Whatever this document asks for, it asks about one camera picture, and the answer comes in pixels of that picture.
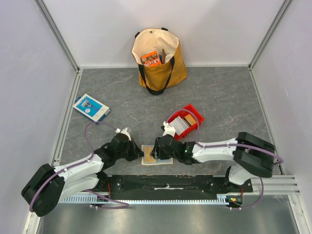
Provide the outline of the gold credit card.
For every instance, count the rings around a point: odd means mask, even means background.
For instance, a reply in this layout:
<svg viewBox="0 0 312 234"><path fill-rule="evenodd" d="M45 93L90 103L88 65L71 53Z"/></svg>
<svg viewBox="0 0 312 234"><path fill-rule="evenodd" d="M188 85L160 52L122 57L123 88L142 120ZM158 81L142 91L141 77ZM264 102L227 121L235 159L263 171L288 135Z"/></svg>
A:
<svg viewBox="0 0 312 234"><path fill-rule="evenodd" d="M154 164L156 163L156 159L151 156L151 151L153 146L145 145L144 146L144 163L146 164Z"/></svg>
<svg viewBox="0 0 312 234"><path fill-rule="evenodd" d="M185 121L185 123L186 123L189 127L191 127L191 126L193 126L193 125L197 125L197 121L196 121L196 120L193 118L193 116L190 115L190 114L186 115L186 116L183 118L183 120Z"/></svg>

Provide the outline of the red plastic bin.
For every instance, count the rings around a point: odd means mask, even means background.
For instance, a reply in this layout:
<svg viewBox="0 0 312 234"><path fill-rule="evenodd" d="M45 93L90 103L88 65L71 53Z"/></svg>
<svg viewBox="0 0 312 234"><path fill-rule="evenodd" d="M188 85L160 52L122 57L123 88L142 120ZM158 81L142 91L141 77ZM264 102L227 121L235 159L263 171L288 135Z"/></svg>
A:
<svg viewBox="0 0 312 234"><path fill-rule="evenodd" d="M198 129L205 118L192 105L188 104L167 118L169 124L173 124L176 140L185 138L189 133Z"/></svg>

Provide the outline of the beige leather card holder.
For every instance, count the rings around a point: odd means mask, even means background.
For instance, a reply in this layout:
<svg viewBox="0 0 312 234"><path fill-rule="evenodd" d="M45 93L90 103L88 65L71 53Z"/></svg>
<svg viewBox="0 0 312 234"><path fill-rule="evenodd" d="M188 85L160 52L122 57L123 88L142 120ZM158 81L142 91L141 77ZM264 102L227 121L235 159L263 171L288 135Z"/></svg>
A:
<svg viewBox="0 0 312 234"><path fill-rule="evenodd" d="M141 150L144 156L141 160L141 164L144 166L156 166L156 165L172 165L174 163L173 159L155 159L152 155L153 145L142 145Z"/></svg>

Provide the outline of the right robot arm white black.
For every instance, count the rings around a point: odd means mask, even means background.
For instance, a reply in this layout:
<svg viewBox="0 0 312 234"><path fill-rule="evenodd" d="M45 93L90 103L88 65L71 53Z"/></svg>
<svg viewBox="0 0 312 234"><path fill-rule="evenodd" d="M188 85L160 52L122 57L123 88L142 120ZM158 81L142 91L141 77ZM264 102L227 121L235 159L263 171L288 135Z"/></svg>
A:
<svg viewBox="0 0 312 234"><path fill-rule="evenodd" d="M221 142L180 142L171 135L155 140L151 156L167 160L174 158L185 165L209 161L232 161L221 186L234 192L253 177L270 178L273 175L275 146L247 132Z"/></svg>

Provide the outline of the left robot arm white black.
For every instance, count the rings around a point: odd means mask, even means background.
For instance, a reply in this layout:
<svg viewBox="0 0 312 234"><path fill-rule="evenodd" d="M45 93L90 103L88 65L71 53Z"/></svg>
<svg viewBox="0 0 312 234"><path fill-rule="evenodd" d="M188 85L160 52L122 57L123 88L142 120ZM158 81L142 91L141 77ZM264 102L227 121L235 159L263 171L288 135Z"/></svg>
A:
<svg viewBox="0 0 312 234"><path fill-rule="evenodd" d="M90 189L105 190L105 169L114 166L119 159L133 161L143 155L133 138L118 133L111 142L83 159L57 167L41 165L22 189L21 196L28 203L30 212L38 217L45 216L73 194Z"/></svg>

